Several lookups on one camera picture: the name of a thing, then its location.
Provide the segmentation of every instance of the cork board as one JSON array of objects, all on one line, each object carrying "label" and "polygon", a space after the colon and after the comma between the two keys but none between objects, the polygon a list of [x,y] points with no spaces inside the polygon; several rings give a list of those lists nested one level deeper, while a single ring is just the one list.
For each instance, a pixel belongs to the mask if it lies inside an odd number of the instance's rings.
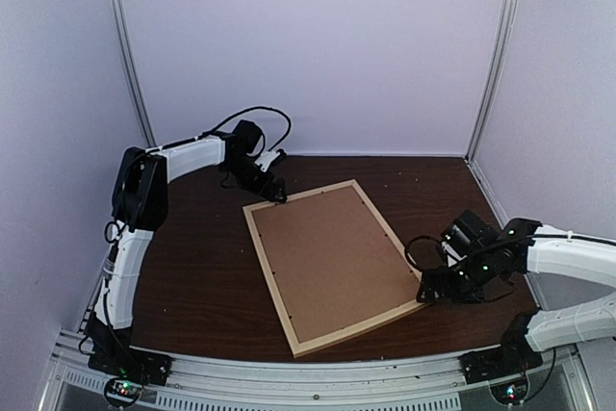
[{"label": "cork board", "polygon": [[244,214],[294,357],[422,308],[421,275],[356,181]]}]

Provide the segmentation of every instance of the black cable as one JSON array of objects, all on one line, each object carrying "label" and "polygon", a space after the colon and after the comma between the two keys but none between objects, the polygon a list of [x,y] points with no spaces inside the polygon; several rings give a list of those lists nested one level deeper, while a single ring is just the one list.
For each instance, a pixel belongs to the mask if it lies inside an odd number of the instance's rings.
[{"label": "black cable", "polygon": [[473,252],[470,252],[467,255],[467,258],[475,257],[476,255],[484,254],[484,253],[489,252],[491,250],[499,249],[501,247],[507,247],[510,244],[515,244],[515,243],[519,243],[521,241],[532,240],[532,239],[536,239],[536,238],[549,239],[549,240],[570,240],[571,239],[571,240],[587,241],[589,243],[597,243],[597,244],[606,244],[606,245],[616,246],[616,243],[614,243],[613,241],[603,240],[601,238],[592,238],[590,236],[571,235],[571,237],[570,237],[569,235],[542,235],[542,234],[534,234],[534,235],[518,236],[516,238],[511,238],[509,240],[503,240],[503,241],[499,241],[499,242],[494,243],[494,244],[486,245],[485,247],[483,247],[481,249],[477,249],[477,250],[474,250]]},{"label": "black cable", "polygon": [[205,138],[205,137],[208,137],[208,136],[214,134],[220,127],[222,127],[224,124],[226,124],[230,120],[233,120],[233,119],[235,119],[238,116],[245,115],[246,113],[250,113],[252,111],[269,111],[270,113],[276,113],[278,115],[283,116],[285,118],[285,120],[287,121],[287,130],[282,135],[282,137],[280,137],[278,139],[278,141],[271,146],[270,150],[274,149],[276,146],[278,146],[280,143],[282,143],[282,141],[284,141],[289,136],[289,134],[291,133],[291,127],[292,127],[293,124],[291,123],[291,119],[285,113],[283,113],[282,111],[278,110],[277,108],[270,108],[269,106],[252,106],[250,108],[246,108],[244,110],[237,111],[233,115],[225,118],[222,122],[219,122],[217,125],[215,125],[210,130],[208,130],[206,132],[203,132],[203,134],[201,134],[200,138]]},{"label": "black cable", "polygon": [[505,293],[503,295],[499,295],[497,297],[494,298],[489,298],[487,300],[481,300],[481,303],[494,303],[494,302],[498,302],[499,300],[503,300],[506,297],[509,297],[510,295],[512,295],[513,293],[516,292],[516,288],[514,287],[511,291],[509,291],[508,293]]},{"label": "black cable", "polygon": [[[429,236],[429,235],[420,235],[420,236],[416,236],[415,238],[413,238],[411,241],[409,241],[406,246],[404,247],[404,258],[406,259],[406,262],[408,262],[408,265],[410,265],[411,267],[413,267],[415,270],[420,271],[420,272],[424,272],[424,270],[421,270],[421,267],[418,265],[418,263],[415,261],[415,259],[413,259],[411,257],[411,245],[413,245],[414,243],[418,242],[418,241],[432,241],[433,243],[439,244],[440,241],[437,240],[436,238]],[[460,259],[457,258],[454,255],[451,255],[449,252],[447,252],[446,249],[442,248],[443,252],[450,257],[451,259],[455,260],[456,262],[460,262]],[[443,259],[443,257],[439,254],[439,257],[441,257],[441,259],[445,262],[445,264],[447,264],[447,259]]]},{"label": "black cable", "polygon": [[137,401],[139,401],[139,398],[141,398],[141,393],[143,392],[143,387],[141,386],[141,390],[140,392],[134,397],[132,398],[130,401],[128,402],[124,402],[124,401],[120,401],[119,399],[118,404],[111,402],[109,400],[109,398],[107,397],[107,392],[112,388],[112,384],[114,382],[117,382],[119,380],[126,380],[123,377],[120,376],[116,376],[116,377],[112,377],[111,379],[109,379],[107,382],[105,382],[105,385],[103,386],[103,398],[105,399],[105,401],[107,401],[107,404],[109,404],[110,406],[112,406],[113,408],[119,408],[119,409],[126,409],[126,408],[130,408],[131,406],[133,406]]},{"label": "black cable", "polygon": [[77,349],[79,350],[79,352],[82,355],[86,355],[86,356],[93,356],[94,353],[92,352],[87,352],[87,351],[83,351],[82,347],[84,346],[84,344],[86,343],[86,340],[89,339],[90,337],[84,337],[81,341],[79,341],[79,346],[77,346]]},{"label": "black cable", "polygon": [[265,134],[265,132],[261,133],[261,140],[263,141],[263,144],[261,145],[261,149],[259,150],[259,152],[255,155],[256,158],[261,156],[263,154],[263,152],[266,150],[266,134]]},{"label": "black cable", "polygon": [[411,257],[411,252],[410,252],[411,251],[411,245],[413,245],[414,243],[416,243],[418,241],[432,241],[434,243],[439,243],[440,241],[437,240],[436,238],[433,238],[433,237],[428,236],[428,235],[420,235],[420,236],[416,236],[415,238],[413,238],[404,247],[404,258],[406,259],[406,262],[408,262],[408,265],[413,267],[415,270],[423,273],[425,271],[425,269],[420,267],[417,264],[417,262],[415,262],[415,259],[413,259],[413,257]]},{"label": "black cable", "polygon": [[229,179],[230,176],[231,176],[231,173],[227,172],[224,178],[220,180],[220,183],[219,183],[220,187],[223,188],[224,190],[233,190],[233,189],[238,188],[237,185],[229,185],[227,183],[227,180]]},{"label": "black cable", "polygon": [[[114,238],[110,238],[110,230],[112,227],[115,227],[117,229],[117,233],[115,233],[115,237]],[[128,225],[126,223],[124,223],[121,227],[117,224],[117,220],[111,220],[108,221],[107,224],[105,225],[105,231],[104,231],[104,235],[105,235],[105,241],[107,242],[107,244],[113,244],[116,243],[120,240],[120,238],[122,237],[122,233],[124,233],[124,230],[126,229]]]},{"label": "black cable", "polygon": [[528,403],[532,399],[535,399],[543,391],[543,389],[546,388],[546,385],[548,385],[548,382],[550,381],[550,377],[552,377],[554,367],[556,366],[556,347],[552,349],[552,352],[553,352],[552,365],[550,366],[550,370],[548,371],[548,375],[546,375],[546,379],[543,381],[543,384],[541,384],[541,386],[530,397],[521,399],[520,402],[516,404],[524,405]]}]

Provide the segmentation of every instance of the robotic arm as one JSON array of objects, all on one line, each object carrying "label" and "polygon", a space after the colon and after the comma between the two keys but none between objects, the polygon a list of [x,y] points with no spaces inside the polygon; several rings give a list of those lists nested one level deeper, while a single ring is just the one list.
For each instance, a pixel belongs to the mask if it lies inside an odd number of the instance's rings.
[{"label": "robotic arm", "polygon": [[167,218],[167,184],[200,168],[219,166],[234,175],[241,188],[285,202],[285,182],[270,171],[285,152],[249,154],[262,137],[256,124],[241,120],[232,133],[206,132],[166,146],[125,151],[112,198],[114,221],[106,229],[110,248],[103,283],[86,327],[94,344],[91,368],[140,384],[165,384],[170,359],[130,348],[130,339],[141,262]]},{"label": "robotic arm", "polygon": [[[482,287],[513,272],[553,273],[616,288],[616,241],[565,232],[514,218],[501,232],[465,211],[443,232],[438,250],[450,265],[423,273],[418,301],[480,302]],[[519,315],[498,348],[461,357],[469,383],[542,364],[538,352],[616,335],[616,292],[555,311]]]}]

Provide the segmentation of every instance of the white enclosure panel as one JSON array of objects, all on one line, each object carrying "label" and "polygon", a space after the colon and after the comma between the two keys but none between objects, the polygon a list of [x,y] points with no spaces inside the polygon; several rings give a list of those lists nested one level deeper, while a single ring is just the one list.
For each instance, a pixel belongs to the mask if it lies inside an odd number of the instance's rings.
[{"label": "white enclosure panel", "polygon": [[0,0],[0,409],[35,409],[83,317],[124,148],[143,144],[109,0]]},{"label": "white enclosure panel", "polygon": [[[616,238],[616,0],[520,0],[478,165],[508,218]],[[608,294],[542,275],[547,308]],[[616,409],[611,340],[582,346],[600,410]]]},{"label": "white enclosure panel", "polygon": [[[251,105],[295,153],[462,154],[501,0],[123,0],[158,143]],[[284,121],[256,119],[272,133]]]}]

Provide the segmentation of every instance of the dark brown table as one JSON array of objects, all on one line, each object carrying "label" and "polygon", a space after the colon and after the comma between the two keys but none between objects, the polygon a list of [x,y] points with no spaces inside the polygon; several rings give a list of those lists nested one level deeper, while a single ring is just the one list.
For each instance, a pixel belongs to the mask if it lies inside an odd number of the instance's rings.
[{"label": "dark brown table", "polygon": [[[438,237],[469,208],[496,220],[462,159],[291,157],[276,173],[298,193],[356,179],[398,237]],[[439,304],[339,345],[294,360],[245,224],[242,207],[260,201],[223,190],[215,168],[169,186],[169,216],[147,250],[137,288],[133,345],[253,361],[405,358],[490,346],[513,317],[535,307],[522,277],[513,295],[482,305]],[[433,249],[416,258],[436,264]],[[490,283],[488,296],[508,291]]]}]

